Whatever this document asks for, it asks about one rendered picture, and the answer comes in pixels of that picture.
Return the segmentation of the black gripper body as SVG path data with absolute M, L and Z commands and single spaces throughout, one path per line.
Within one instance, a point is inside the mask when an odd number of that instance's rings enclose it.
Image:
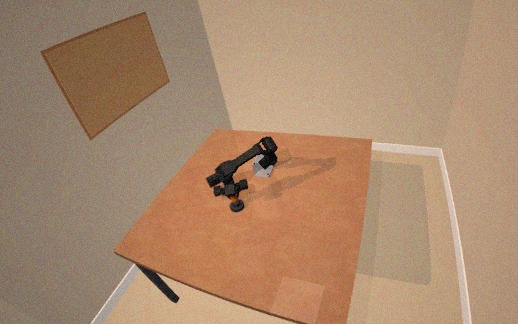
M 215 197 L 218 197 L 218 196 L 220 196 L 220 195 L 225 194 L 225 183 L 227 183 L 227 184 L 231 184 L 231 182 L 234 182 L 233 177 L 232 177 L 232 179 L 231 179 L 231 180 L 226 181 L 226 182 L 223 182 L 223 185 L 224 185 L 224 187 L 223 187 L 223 188 L 221 188 L 221 187 L 220 187 L 220 185 L 219 185 L 219 186 L 215 186 L 215 187 L 213 187 Z M 247 184 L 247 180 L 246 180 L 246 179 L 239 180 L 239 182 L 237 182 L 235 185 L 236 185 L 236 187 L 238 187 L 238 189 L 239 189 L 239 190 L 240 190 L 240 189 L 241 189 L 241 190 L 246 190 L 246 189 L 248 189 L 248 184 Z

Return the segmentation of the black round pedestal with short shaft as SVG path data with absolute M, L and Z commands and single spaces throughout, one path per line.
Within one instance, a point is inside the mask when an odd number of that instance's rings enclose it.
M 231 202 L 229 205 L 231 211 L 239 212 L 244 209 L 244 203 L 242 200 L 238 200 L 237 202 Z

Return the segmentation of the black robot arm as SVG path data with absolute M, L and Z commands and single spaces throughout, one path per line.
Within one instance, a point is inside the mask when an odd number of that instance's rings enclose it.
M 263 150 L 260 146 L 261 142 L 266 150 Z M 277 149 L 278 147 L 272 137 L 264 137 L 257 144 L 253 145 L 251 149 L 247 150 L 234 160 L 222 162 L 214 169 L 216 173 L 207 177 L 206 180 L 211 188 L 219 183 L 229 181 L 232 179 L 232 176 L 237 171 L 238 167 L 261 154 L 263 154 L 264 157 L 258 163 L 266 169 L 269 165 L 274 165 L 277 162 L 278 158 L 275 155 Z M 239 189 L 236 187 L 234 182 L 231 182 L 231 184 L 225 183 L 225 195 L 227 197 L 234 197 L 237 193 L 239 193 Z

